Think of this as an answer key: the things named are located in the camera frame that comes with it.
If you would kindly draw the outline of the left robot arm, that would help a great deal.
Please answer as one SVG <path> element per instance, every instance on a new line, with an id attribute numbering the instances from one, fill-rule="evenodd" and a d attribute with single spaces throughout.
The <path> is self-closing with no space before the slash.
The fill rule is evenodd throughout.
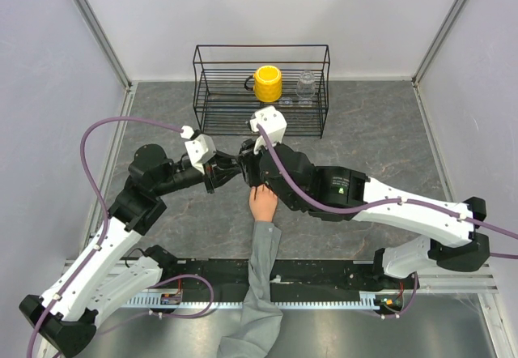
<path id="1" fill-rule="evenodd" d="M 128 167 L 123 190 L 108 209 L 108 221 L 70 269 L 40 295 L 22 299 L 19 309 L 35 332 L 64 357 L 77 356 L 93 339 L 110 304 L 100 284 L 117 261 L 145 236 L 166 209 L 162 197 L 204 184 L 208 192 L 240 174 L 236 156 L 193 140 L 179 161 L 157 144 L 140 147 Z"/>

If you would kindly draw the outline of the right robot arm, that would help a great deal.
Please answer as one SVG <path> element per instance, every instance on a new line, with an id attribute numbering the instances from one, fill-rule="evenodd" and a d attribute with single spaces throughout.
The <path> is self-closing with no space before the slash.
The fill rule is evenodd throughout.
<path id="1" fill-rule="evenodd" d="M 339 166 L 316 166 L 284 144 L 272 156 L 248 139 L 238 162 L 250 186 L 266 185 L 291 210 L 329 222 L 385 224 L 417 234 L 403 245 L 378 249 L 370 275 L 389 288 L 415 271 L 437 266 L 475 272 L 490 257 L 488 236 L 478 232 L 486 203 L 435 200 L 398 190 L 365 173 Z"/>

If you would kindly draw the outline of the person's left hand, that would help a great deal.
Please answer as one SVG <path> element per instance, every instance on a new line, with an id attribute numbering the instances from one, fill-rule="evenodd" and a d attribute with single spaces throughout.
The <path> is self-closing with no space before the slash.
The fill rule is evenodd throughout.
<path id="1" fill-rule="evenodd" d="M 256 222 L 272 223 L 278 206 L 278 196 L 266 185 L 254 186 L 251 188 L 248 204 Z"/>

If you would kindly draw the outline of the grey sleeved forearm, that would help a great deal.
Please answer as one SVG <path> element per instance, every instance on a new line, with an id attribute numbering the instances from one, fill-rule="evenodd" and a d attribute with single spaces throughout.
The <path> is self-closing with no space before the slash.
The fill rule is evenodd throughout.
<path id="1" fill-rule="evenodd" d="M 270 274 L 281 239 L 281 230 L 272 223 L 256 222 L 253 229 L 252 253 L 248 260 L 249 299 L 270 301 Z M 274 346 L 281 328 L 282 311 L 244 306 L 240 326 L 232 335 L 220 340 L 218 357 L 265 357 Z"/>

